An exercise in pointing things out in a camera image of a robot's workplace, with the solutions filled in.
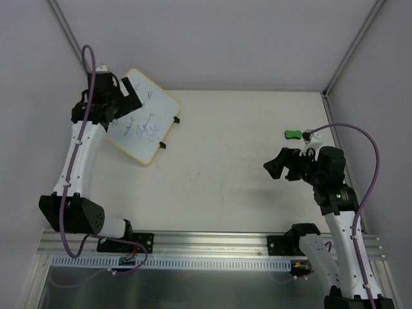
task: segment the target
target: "perforated metal strip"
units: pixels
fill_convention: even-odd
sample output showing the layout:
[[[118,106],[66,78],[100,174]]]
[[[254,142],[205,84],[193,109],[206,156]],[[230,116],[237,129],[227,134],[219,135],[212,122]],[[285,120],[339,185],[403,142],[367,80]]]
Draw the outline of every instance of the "perforated metal strip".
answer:
[[[72,259],[66,255],[53,257],[52,266],[87,267],[87,268],[132,268],[119,266],[119,256],[82,256]],[[137,263],[143,260],[138,257]],[[144,268],[152,269],[191,269],[191,270],[253,270],[264,272],[289,272],[290,261],[287,259],[214,259],[214,258],[181,258],[150,257]]]

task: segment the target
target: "white wall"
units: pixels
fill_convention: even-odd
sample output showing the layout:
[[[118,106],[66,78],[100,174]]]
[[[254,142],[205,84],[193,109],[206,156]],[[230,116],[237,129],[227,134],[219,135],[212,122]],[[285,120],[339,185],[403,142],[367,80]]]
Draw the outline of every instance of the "white wall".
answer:
[[[165,89],[323,90],[375,0],[60,0],[117,75]]]
[[[404,308],[412,308],[411,12],[410,0],[388,1],[331,96],[335,120],[363,127],[380,147],[380,177],[365,218],[384,242]],[[358,133],[340,132],[362,196],[373,174],[373,149]]]
[[[46,226],[39,197],[58,179],[86,79],[42,0],[4,1],[0,41],[0,308],[22,308]]]

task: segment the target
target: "green object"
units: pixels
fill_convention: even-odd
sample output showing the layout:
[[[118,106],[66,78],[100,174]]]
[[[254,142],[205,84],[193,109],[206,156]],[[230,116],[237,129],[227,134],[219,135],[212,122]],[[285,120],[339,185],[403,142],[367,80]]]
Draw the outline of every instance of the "green object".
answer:
[[[291,139],[300,140],[302,138],[302,132],[300,132],[299,130],[296,130],[296,131],[286,130],[285,138],[287,140],[291,140]]]

